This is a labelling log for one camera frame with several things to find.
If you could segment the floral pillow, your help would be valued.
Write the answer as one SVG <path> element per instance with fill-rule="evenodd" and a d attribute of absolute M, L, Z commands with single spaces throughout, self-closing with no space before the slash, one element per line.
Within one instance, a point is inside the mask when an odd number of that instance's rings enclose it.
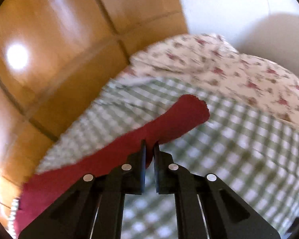
<path fill-rule="evenodd" d="M 152 44 L 133 54 L 119 77 L 177 78 L 299 129 L 299 78 L 268 59 L 240 53 L 220 35 L 178 35 Z"/>

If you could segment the dark red long-sleeve garment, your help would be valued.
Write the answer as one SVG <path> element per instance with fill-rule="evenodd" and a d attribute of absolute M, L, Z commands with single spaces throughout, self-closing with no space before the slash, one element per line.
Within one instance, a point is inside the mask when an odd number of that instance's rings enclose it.
<path fill-rule="evenodd" d="M 61 194 L 85 174 L 102 176 L 122 165 L 130 154 L 146 142 L 146 163 L 152 161 L 152 148 L 173 141 L 209 119 L 205 101 L 194 95 L 181 96 L 168 111 L 146 125 L 130 131 L 78 163 L 32 176 L 23 186 L 14 222 L 17 234 L 26 228 Z"/>

